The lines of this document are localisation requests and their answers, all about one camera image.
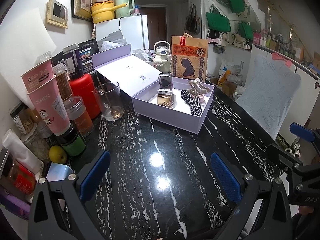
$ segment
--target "snack bag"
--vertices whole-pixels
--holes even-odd
[[[208,40],[172,36],[172,76],[205,80]]]

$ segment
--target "handrail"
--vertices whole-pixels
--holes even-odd
[[[307,73],[309,76],[313,77],[315,80],[319,80],[319,79],[320,79],[320,77],[318,77],[316,74],[312,73],[308,68],[306,68],[304,65],[300,64],[299,62],[293,60],[292,58],[289,58],[288,56],[286,56],[286,55],[284,55],[284,54],[282,54],[282,53],[279,53],[279,52],[277,52],[277,51],[275,51],[275,50],[273,50],[273,49],[267,48],[267,47],[265,47],[265,46],[261,46],[261,45],[259,45],[259,44],[253,43],[252,45],[255,45],[258,49],[262,49],[262,50],[264,50],[264,51],[266,51],[266,52],[270,52],[270,53],[275,52],[275,53],[278,53],[278,54],[281,55],[282,57],[290,60],[296,67],[298,67],[299,69],[303,70],[305,73]]]

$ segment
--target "white tube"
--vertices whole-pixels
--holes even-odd
[[[42,161],[38,159],[19,139],[19,137],[9,129],[2,138],[2,145],[7,148],[12,156],[26,167],[33,174],[41,170]]]

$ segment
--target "spoon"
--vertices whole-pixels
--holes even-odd
[[[102,84],[101,84],[100,79],[99,79],[98,77],[97,77],[97,79],[98,79],[99,85],[100,85],[100,87],[101,87],[101,89],[102,89],[102,92],[105,93],[106,91],[104,90],[104,88],[103,88],[103,86],[102,86]],[[105,96],[106,96],[106,98],[107,98],[107,101],[108,101],[109,106],[111,107],[111,116],[112,116],[113,118],[119,117],[121,113],[113,108],[112,104],[111,104],[110,101],[109,101],[109,98],[108,98],[107,94],[105,94]]]

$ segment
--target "wall thermostat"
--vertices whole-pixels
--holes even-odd
[[[68,9],[56,0],[49,0],[47,9],[47,23],[68,28]]]

